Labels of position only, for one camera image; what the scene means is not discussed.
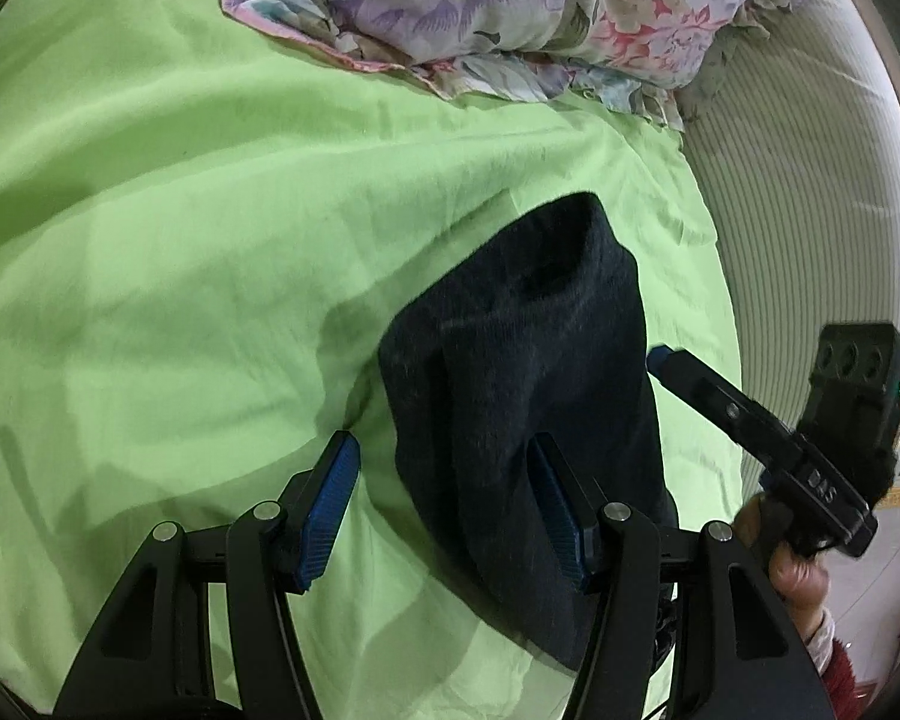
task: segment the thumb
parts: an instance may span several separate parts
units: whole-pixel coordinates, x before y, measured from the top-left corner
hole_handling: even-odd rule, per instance
[[[794,555],[783,542],[770,558],[770,583],[783,596],[790,618],[804,641],[823,622],[823,603],[830,591],[830,575],[816,560]]]

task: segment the floral blanket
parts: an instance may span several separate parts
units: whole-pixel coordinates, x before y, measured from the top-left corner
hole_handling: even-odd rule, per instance
[[[540,101],[567,89],[682,127],[673,90],[748,0],[221,0],[226,14],[355,71],[442,98]],[[761,0],[759,6],[792,4]]]

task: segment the white striped upholstery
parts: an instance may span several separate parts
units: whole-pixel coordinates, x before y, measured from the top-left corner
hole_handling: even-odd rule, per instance
[[[792,423],[823,324],[900,329],[900,106],[851,0],[807,0],[770,32],[737,42],[685,152],[720,233],[744,389]],[[744,494],[758,474],[746,458]]]

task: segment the person's arm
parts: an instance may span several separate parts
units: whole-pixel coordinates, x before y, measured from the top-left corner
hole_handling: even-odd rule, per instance
[[[760,532],[759,498],[751,498],[733,520],[737,536],[747,546]],[[837,720],[856,720],[860,702],[847,651],[834,638],[833,617],[826,609],[830,574],[820,560],[794,555],[783,542],[770,558],[770,584],[783,597],[790,618],[823,678]]]

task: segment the red sleeve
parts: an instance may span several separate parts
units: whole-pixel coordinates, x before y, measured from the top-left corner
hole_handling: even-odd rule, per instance
[[[837,720],[857,720],[863,710],[856,695],[857,680],[853,677],[847,650],[837,640],[833,642],[830,664],[823,672],[823,684],[830,695]]]

